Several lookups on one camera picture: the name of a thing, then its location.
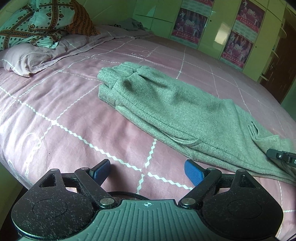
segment poster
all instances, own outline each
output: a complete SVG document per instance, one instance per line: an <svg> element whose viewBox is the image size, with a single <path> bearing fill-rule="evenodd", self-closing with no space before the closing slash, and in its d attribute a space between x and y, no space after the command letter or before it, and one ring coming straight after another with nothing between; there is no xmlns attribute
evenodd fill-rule
<svg viewBox="0 0 296 241"><path fill-rule="evenodd" d="M249 0L242 0L233 30L253 43L256 41L265 11Z"/></svg>
<svg viewBox="0 0 296 241"><path fill-rule="evenodd" d="M231 31L220 60L242 71L252 47L251 41Z"/></svg>
<svg viewBox="0 0 296 241"><path fill-rule="evenodd" d="M208 17L211 13L214 0L183 0L181 8L191 10Z"/></svg>
<svg viewBox="0 0 296 241"><path fill-rule="evenodd" d="M197 48L214 0L183 0L171 39Z"/></svg>
<svg viewBox="0 0 296 241"><path fill-rule="evenodd" d="M180 8L171 39L197 48L207 17L191 10Z"/></svg>

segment metal screw head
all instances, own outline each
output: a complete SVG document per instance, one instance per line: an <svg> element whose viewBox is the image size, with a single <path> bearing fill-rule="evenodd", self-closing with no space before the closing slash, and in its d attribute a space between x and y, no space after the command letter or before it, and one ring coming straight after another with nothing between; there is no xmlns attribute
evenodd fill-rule
<svg viewBox="0 0 296 241"><path fill-rule="evenodd" d="M111 205L113 204L115 201L113 198L109 198L109 197L106 197L106 198L103 198L100 200L100 203L104 206L108 206L108 205Z"/></svg>
<svg viewBox="0 0 296 241"><path fill-rule="evenodd" d="M193 205L195 203L195 200L193 198L183 198L181 200L181 203L184 205Z"/></svg>

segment folded green cloth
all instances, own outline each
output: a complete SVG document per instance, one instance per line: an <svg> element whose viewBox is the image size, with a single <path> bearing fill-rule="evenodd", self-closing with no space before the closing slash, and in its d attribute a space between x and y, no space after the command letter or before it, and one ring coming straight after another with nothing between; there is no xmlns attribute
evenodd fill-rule
<svg viewBox="0 0 296 241"><path fill-rule="evenodd" d="M190 159L296 185L296 168L274 163L269 148L294 152L230 99L219 99L148 66L102 68L99 98Z"/></svg>

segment pink bedsheet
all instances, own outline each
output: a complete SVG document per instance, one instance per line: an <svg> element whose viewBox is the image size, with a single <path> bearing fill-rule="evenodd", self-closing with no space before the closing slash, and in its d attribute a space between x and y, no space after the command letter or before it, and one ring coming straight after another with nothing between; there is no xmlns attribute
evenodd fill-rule
<svg viewBox="0 0 296 241"><path fill-rule="evenodd" d="M126 61L154 67L219 98L233 99L268 130L296 144L296 123L260 84L184 45L125 37L61 59L31 78L0 69L3 165L30 188L51 168L74 172L108 158L112 171L102 185L106 191L177 201L188 193L193 185L184 173L186 157L98 98L99 70ZM284 211L277 237L286 240L296 230L296 187L256 179Z"/></svg>

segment blue gripper pad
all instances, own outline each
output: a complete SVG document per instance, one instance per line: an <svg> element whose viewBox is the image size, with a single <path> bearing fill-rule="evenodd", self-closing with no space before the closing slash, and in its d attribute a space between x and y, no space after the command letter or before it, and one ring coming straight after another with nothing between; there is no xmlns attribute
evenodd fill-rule
<svg viewBox="0 0 296 241"><path fill-rule="evenodd" d="M194 186L200 184L201 181L204 179L203 172L199 170L198 167L196 167L189 160L185 161L184 170L186 176L190 179Z"/></svg>
<svg viewBox="0 0 296 241"><path fill-rule="evenodd" d="M99 185L102 185L111 171L111 163L108 159L104 159L95 167L90 169L89 175Z"/></svg>

